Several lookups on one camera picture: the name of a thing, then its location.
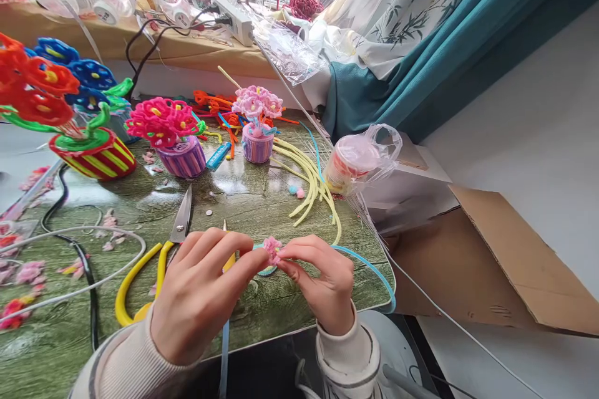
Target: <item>power strip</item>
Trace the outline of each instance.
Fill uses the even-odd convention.
[[[231,19],[231,25],[225,27],[233,34],[233,37],[246,47],[253,45],[251,19],[241,9],[237,8],[229,0],[212,0],[220,9],[220,13]]]

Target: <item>white curtain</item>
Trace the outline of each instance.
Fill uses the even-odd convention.
[[[330,61],[354,62],[385,79],[461,0],[323,0],[310,46]]]

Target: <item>white sweater sleeve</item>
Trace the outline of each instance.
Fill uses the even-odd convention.
[[[151,318],[152,309],[144,321],[112,334],[79,373],[69,399],[169,397],[200,361],[189,366],[166,361],[150,336]]]
[[[379,342],[360,324],[353,302],[352,308],[354,325],[345,335],[329,335],[317,323],[316,358],[324,378],[324,399],[382,399],[377,382]]]

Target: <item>finger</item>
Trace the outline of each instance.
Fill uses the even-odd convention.
[[[314,286],[314,279],[297,263],[280,261],[277,266],[299,286],[302,292],[309,291]]]
[[[295,245],[313,246],[314,248],[319,249],[320,251],[324,251],[324,252],[334,251],[334,249],[331,248],[331,246],[326,241],[322,240],[320,237],[318,237],[314,234],[305,236],[305,237],[299,237],[299,238],[292,239],[287,244],[287,246],[295,246]]]
[[[239,250],[240,254],[251,251],[254,247],[254,241],[249,235],[229,232],[214,248],[204,257],[202,261],[202,271],[214,273],[218,276],[222,273],[223,266],[226,264],[231,254]]]
[[[335,259],[314,246],[287,245],[278,256],[281,259],[298,259],[311,263],[323,274],[330,274],[335,269]]]
[[[228,299],[237,300],[251,278],[268,266],[268,253],[264,248],[250,251],[239,258],[229,271],[224,273],[218,280],[219,289]]]
[[[176,266],[180,261],[184,259],[184,257],[189,254],[192,250],[193,246],[198,242],[198,240],[204,235],[201,231],[194,231],[189,233],[189,235],[185,238],[184,242],[179,246],[179,250],[173,257],[170,266]]]
[[[180,265],[191,268],[200,263],[215,245],[226,236],[226,231],[218,228],[210,228],[204,232],[193,247],[181,260]]]

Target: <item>teal curtain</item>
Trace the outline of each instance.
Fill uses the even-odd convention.
[[[333,62],[323,124],[334,141],[387,123],[419,142],[595,1],[462,0],[384,81]]]

